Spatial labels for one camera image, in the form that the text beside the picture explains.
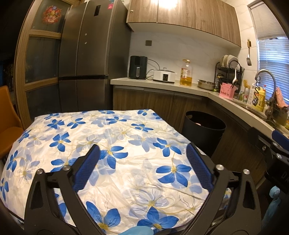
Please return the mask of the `orange chair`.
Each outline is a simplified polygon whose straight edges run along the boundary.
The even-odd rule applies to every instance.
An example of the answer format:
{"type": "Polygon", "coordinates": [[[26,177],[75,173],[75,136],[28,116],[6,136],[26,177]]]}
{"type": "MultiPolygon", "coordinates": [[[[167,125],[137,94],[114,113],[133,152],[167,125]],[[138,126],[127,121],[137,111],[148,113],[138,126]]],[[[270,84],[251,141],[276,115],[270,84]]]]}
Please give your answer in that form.
{"type": "Polygon", "coordinates": [[[13,143],[24,132],[20,118],[18,117],[7,86],[1,86],[0,103],[0,132],[1,132],[1,160],[10,152],[13,143]]]}

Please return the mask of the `wooden cabinets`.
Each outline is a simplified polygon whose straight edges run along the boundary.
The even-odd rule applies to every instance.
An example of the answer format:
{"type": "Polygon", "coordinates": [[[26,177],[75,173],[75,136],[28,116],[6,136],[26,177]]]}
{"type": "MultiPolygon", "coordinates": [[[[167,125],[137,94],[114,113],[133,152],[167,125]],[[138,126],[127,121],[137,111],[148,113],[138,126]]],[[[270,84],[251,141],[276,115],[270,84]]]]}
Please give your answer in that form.
{"type": "Polygon", "coordinates": [[[228,170],[250,170],[255,184],[264,178],[266,163],[263,154],[249,143],[250,125],[207,97],[115,85],[113,109],[151,109],[179,133],[182,132],[184,120],[197,118],[199,113],[211,116],[205,121],[211,127],[220,126],[216,120],[218,118],[225,123],[226,128],[211,155],[213,162],[224,165],[228,170]]]}
{"type": "Polygon", "coordinates": [[[164,32],[241,47],[236,10],[224,1],[130,1],[126,22],[134,32],[164,32]]]}

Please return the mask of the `black trash bin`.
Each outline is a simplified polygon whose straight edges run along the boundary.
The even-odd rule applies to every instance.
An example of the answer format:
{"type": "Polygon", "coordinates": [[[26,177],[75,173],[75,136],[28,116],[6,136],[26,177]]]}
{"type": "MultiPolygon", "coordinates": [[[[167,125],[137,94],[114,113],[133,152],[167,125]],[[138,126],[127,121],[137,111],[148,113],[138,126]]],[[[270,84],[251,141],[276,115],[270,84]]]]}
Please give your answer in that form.
{"type": "Polygon", "coordinates": [[[207,156],[212,157],[225,129],[226,124],[214,115],[201,111],[187,111],[181,134],[207,156]]]}

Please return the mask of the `yellow detergent bottle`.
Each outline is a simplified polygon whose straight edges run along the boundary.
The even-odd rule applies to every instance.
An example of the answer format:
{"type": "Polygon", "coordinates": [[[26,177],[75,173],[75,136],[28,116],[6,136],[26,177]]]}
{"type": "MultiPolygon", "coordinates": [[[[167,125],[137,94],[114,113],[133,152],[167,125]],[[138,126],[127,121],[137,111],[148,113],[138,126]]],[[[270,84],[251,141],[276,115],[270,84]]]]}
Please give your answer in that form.
{"type": "Polygon", "coordinates": [[[263,112],[265,106],[266,90],[263,87],[254,89],[254,99],[252,100],[253,107],[263,112]]]}

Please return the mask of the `blue glove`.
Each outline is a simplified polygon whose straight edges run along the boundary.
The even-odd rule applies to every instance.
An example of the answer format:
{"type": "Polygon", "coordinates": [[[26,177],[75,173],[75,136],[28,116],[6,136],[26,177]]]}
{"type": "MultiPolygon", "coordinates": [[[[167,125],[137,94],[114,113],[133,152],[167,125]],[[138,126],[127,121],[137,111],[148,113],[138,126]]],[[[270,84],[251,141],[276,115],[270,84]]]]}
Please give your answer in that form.
{"type": "Polygon", "coordinates": [[[281,199],[280,199],[280,188],[278,188],[277,186],[274,186],[274,187],[271,188],[271,190],[269,192],[269,195],[270,195],[270,197],[273,200],[270,203],[270,205],[268,206],[268,209],[266,210],[266,213],[265,213],[265,215],[263,217],[262,229],[265,228],[265,226],[269,224],[270,220],[274,216],[274,214],[277,211],[278,206],[279,206],[279,204],[281,202],[281,199]]]}
{"type": "Polygon", "coordinates": [[[153,230],[147,226],[135,226],[119,235],[154,235],[153,230]]]}

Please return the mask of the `black dish rack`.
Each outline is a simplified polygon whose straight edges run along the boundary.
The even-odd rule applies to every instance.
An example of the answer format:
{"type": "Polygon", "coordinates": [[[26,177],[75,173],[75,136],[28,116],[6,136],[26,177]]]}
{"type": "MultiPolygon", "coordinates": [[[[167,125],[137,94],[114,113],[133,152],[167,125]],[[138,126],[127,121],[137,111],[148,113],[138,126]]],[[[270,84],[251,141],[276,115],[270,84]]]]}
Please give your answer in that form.
{"type": "Polygon", "coordinates": [[[235,87],[237,87],[237,90],[235,91],[235,93],[239,93],[241,90],[244,71],[244,67],[241,67],[239,62],[237,61],[233,60],[229,63],[229,66],[222,66],[220,62],[217,62],[215,65],[214,77],[215,90],[219,93],[222,83],[231,84],[236,74],[237,81],[235,83],[235,87]]]}

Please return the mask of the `blue floral tablecloth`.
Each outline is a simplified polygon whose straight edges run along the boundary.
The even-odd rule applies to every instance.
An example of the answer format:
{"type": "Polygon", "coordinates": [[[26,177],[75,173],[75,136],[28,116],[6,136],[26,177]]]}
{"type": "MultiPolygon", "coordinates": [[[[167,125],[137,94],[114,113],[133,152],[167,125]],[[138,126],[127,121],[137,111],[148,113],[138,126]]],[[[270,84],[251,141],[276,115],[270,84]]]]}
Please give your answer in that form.
{"type": "Polygon", "coordinates": [[[189,141],[153,110],[99,110],[36,117],[12,145],[2,202],[23,217],[36,171],[72,165],[94,144],[100,159],[78,195],[105,234],[180,231],[208,196],[186,157],[189,141]]]}

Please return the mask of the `red door decoration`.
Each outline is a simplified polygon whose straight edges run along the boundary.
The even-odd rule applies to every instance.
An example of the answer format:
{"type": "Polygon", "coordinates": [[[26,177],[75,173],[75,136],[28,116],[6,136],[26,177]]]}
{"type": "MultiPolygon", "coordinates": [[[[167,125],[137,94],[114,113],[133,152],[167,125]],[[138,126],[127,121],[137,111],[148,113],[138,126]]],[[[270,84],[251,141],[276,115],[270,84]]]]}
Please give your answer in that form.
{"type": "Polygon", "coordinates": [[[55,5],[49,6],[42,15],[42,21],[45,24],[57,23],[62,16],[62,9],[55,5]]]}

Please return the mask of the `hanging spatula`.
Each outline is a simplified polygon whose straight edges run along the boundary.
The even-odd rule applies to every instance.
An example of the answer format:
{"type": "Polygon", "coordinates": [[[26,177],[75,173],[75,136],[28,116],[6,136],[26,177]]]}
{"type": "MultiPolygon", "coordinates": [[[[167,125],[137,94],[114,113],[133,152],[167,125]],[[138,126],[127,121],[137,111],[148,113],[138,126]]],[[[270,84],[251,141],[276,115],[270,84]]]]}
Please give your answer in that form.
{"type": "Polygon", "coordinates": [[[251,41],[249,39],[247,40],[247,48],[248,48],[248,54],[247,54],[246,62],[248,66],[252,66],[252,61],[250,58],[251,41]]]}

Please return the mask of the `pink utensil holder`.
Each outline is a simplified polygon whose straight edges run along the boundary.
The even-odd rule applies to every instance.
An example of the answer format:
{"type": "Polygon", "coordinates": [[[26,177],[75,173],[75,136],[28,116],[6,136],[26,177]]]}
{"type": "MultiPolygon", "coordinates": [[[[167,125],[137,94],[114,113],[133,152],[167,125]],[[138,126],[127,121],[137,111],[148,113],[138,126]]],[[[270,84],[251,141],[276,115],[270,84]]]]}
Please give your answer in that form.
{"type": "Polygon", "coordinates": [[[232,84],[222,83],[220,86],[219,96],[226,99],[233,99],[236,90],[236,86],[232,86],[232,84]]]}

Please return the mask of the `window blinds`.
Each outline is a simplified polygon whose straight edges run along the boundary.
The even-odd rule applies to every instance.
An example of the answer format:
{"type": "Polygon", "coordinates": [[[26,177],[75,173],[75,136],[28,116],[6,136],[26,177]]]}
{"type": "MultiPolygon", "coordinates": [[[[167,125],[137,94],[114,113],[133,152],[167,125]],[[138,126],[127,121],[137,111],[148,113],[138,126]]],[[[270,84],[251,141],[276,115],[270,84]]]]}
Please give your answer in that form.
{"type": "Polygon", "coordinates": [[[249,4],[258,47],[258,70],[269,70],[288,103],[288,38],[263,1],[249,4]]]}

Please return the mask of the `cooking oil bottle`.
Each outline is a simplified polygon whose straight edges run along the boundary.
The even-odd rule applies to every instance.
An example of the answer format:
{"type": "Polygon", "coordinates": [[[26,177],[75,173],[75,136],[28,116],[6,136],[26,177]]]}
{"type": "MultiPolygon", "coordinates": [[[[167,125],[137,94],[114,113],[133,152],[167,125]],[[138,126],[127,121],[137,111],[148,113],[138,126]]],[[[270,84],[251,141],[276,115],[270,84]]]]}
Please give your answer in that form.
{"type": "Polygon", "coordinates": [[[183,59],[180,73],[180,84],[184,86],[192,85],[192,66],[189,59],[183,59]]]}

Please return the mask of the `black air fryer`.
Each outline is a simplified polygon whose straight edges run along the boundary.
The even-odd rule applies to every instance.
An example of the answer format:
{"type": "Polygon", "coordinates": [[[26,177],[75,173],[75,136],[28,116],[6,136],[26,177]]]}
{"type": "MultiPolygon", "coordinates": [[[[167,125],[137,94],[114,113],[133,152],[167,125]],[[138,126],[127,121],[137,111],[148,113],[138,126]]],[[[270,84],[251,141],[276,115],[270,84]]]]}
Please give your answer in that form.
{"type": "Polygon", "coordinates": [[[131,56],[128,77],[131,79],[146,79],[147,60],[145,56],[131,56]]]}

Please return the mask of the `wooden upper cabinets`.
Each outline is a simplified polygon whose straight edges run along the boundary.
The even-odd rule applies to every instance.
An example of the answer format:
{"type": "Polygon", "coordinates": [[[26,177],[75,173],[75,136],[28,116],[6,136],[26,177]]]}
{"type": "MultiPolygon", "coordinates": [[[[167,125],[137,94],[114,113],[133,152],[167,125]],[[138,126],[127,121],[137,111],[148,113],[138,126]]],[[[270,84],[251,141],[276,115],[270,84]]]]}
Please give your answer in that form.
{"type": "Polygon", "coordinates": [[[130,1],[126,22],[134,32],[164,32],[241,47],[236,10],[224,1],[130,1]]]}

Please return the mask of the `wooden lower cabinets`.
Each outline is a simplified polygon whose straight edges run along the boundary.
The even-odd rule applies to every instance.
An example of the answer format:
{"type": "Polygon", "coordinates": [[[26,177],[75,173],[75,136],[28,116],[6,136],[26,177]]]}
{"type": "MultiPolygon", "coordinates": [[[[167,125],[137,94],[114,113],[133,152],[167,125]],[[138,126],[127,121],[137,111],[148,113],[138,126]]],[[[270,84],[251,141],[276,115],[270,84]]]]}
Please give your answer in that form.
{"type": "Polygon", "coordinates": [[[211,116],[205,121],[211,127],[220,126],[216,120],[218,118],[225,123],[226,128],[211,155],[213,162],[224,165],[228,170],[250,170],[255,184],[264,178],[266,163],[263,154],[249,143],[250,125],[207,97],[115,85],[113,109],[151,109],[179,133],[182,132],[184,120],[197,118],[199,113],[211,116]]]}

